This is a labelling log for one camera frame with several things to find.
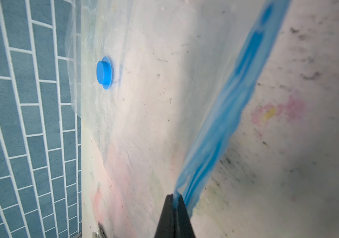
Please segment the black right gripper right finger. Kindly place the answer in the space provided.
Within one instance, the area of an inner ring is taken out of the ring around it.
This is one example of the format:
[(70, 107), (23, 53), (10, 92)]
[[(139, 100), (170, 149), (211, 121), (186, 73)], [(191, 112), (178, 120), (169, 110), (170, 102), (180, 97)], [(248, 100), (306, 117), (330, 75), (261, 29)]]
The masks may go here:
[(177, 207), (174, 209), (174, 237), (196, 238), (181, 195)]

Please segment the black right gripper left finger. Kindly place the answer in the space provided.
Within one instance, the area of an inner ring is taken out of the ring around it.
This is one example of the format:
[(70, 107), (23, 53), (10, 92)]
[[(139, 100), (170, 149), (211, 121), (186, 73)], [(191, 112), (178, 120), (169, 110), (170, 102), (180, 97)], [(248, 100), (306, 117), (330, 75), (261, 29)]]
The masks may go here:
[(167, 195), (159, 218), (154, 238), (174, 238), (173, 195)]

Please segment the clear vacuum bag blue zip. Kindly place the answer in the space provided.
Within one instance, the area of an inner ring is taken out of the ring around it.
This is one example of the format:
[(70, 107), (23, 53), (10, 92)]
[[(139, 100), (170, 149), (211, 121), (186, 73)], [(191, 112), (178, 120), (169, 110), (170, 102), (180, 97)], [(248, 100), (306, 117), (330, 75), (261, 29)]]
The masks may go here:
[[(251, 99), (290, 1), (74, 1), (66, 35), (80, 117), (82, 236), (154, 238), (189, 218)], [(97, 63), (113, 66), (108, 90)]]

